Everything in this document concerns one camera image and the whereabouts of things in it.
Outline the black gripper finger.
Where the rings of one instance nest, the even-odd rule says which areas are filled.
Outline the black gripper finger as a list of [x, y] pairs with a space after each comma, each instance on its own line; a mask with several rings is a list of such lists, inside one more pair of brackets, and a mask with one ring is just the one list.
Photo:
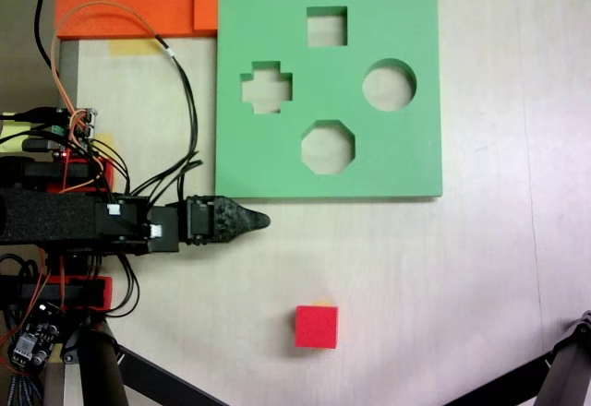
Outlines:
[[236, 237], [271, 225], [271, 218], [255, 210], [247, 209], [228, 197], [213, 199], [214, 243], [229, 243]]

